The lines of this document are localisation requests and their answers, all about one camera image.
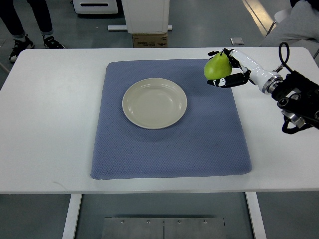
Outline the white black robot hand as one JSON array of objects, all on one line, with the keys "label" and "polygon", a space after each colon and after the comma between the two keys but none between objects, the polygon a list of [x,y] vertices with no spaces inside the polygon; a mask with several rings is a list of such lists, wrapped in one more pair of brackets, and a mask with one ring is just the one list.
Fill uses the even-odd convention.
[{"label": "white black robot hand", "polygon": [[227,55],[232,65],[232,73],[224,78],[207,80],[210,85],[231,88],[244,85],[250,81],[257,85],[264,94],[270,94],[275,88],[274,85],[283,81],[282,76],[277,72],[264,70],[255,60],[240,50],[224,48],[222,51],[212,51],[208,53],[210,59],[218,52],[224,52]]}]

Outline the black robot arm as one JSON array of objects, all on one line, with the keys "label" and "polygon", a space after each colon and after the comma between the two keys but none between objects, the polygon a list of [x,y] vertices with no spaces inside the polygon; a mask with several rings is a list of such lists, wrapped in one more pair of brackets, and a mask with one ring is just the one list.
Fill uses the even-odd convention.
[{"label": "black robot arm", "polygon": [[294,134],[302,130],[319,127],[319,85],[288,65],[289,45],[279,45],[279,59],[289,73],[286,78],[275,84],[272,98],[282,110],[284,124],[282,132]]}]

